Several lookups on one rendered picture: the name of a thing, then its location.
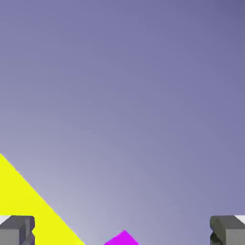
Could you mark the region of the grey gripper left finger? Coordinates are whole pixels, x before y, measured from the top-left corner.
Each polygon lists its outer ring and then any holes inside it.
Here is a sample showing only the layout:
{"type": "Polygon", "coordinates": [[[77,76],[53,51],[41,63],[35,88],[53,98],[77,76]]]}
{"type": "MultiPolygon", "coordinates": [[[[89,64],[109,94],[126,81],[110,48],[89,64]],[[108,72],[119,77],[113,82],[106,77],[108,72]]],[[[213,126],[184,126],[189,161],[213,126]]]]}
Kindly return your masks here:
{"type": "Polygon", "coordinates": [[[33,216],[0,215],[0,245],[35,245],[33,216]]]}

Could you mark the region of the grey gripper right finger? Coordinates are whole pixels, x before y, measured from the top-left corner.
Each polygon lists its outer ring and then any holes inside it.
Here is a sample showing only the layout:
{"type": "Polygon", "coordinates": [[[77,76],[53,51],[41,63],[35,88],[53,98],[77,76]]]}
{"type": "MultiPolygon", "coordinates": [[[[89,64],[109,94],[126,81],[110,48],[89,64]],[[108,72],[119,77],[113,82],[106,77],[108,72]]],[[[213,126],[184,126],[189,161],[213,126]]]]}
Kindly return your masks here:
{"type": "Polygon", "coordinates": [[[212,216],[210,228],[210,245],[245,245],[245,215],[212,216]]]}

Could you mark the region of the small magenta cube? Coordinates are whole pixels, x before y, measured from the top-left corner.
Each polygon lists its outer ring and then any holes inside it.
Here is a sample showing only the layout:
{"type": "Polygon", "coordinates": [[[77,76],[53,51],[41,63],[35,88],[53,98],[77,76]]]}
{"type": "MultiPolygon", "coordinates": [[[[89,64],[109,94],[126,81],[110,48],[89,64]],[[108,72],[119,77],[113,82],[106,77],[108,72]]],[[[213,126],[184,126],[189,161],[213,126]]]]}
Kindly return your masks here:
{"type": "Polygon", "coordinates": [[[123,230],[104,245],[139,245],[139,243],[126,230],[123,230]]]}

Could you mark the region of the large yellow box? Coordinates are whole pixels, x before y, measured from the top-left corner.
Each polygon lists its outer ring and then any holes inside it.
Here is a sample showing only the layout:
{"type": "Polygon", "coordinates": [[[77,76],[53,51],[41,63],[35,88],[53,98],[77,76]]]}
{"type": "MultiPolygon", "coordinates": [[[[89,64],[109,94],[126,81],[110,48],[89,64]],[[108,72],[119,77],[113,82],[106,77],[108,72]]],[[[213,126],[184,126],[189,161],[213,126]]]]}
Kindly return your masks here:
{"type": "Polygon", "coordinates": [[[2,154],[0,215],[33,216],[36,245],[85,245],[2,154]]]}

